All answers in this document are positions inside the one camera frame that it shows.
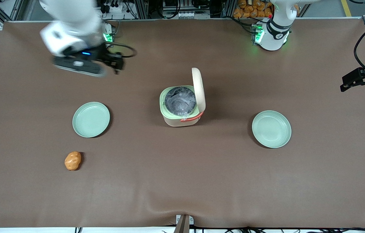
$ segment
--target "plate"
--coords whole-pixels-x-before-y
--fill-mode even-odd
[[[107,107],[99,102],[82,105],[73,116],[73,129],[82,137],[96,137],[107,128],[110,113]]]
[[[253,119],[252,131],[256,139],[269,148],[279,148],[289,142],[292,127],[287,118],[276,111],[263,111]]]

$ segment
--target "table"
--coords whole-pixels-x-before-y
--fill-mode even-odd
[[[138,55],[105,78],[55,68],[45,25],[0,31],[0,227],[163,226],[181,213],[199,227],[365,227],[365,87],[339,90],[361,19],[297,20],[275,52],[230,20],[123,22],[116,41]],[[191,67],[207,108],[169,127],[159,94],[192,84]],[[91,101],[113,118],[86,139],[71,121]],[[250,130],[267,109],[292,125],[280,149]],[[67,171],[74,150],[84,162]]]

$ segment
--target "white robotic arm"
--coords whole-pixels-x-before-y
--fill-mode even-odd
[[[104,41],[104,22],[95,0],[40,0],[40,5],[55,19],[40,34],[58,68],[101,77],[105,70],[93,61],[105,63],[115,73],[124,65],[125,56],[110,53],[107,46],[124,46],[135,53],[129,46]]]
[[[267,22],[258,23],[262,29],[255,38],[255,43],[269,51],[280,49],[286,43],[289,29],[298,14],[295,5],[317,1],[319,0],[271,0],[274,5],[273,17]]]

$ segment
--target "potato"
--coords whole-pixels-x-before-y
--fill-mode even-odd
[[[236,8],[233,13],[234,18],[241,18],[243,16],[243,9]]]
[[[252,12],[250,12],[250,17],[257,17],[257,9],[254,9]]]
[[[271,13],[271,9],[270,8],[264,9],[264,16],[269,17],[271,14],[272,13]]]
[[[249,18],[249,17],[250,17],[250,13],[243,12],[243,18]]]
[[[79,168],[82,161],[82,155],[78,151],[70,152],[64,160],[64,165],[69,171],[74,171]]]
[[[253,11],[253,6],[246,6],[246,7],[243,9],[243,11],[244,11],[245,13],[250,13],[250,12],[252,12],[252,11]]]
[[[261,10],[257,11],[257,17],[264,17],[264,12]]]
[[[247,6],[247,1],[246,0],[238,0],[237,4],[241,9],[244,9]]]

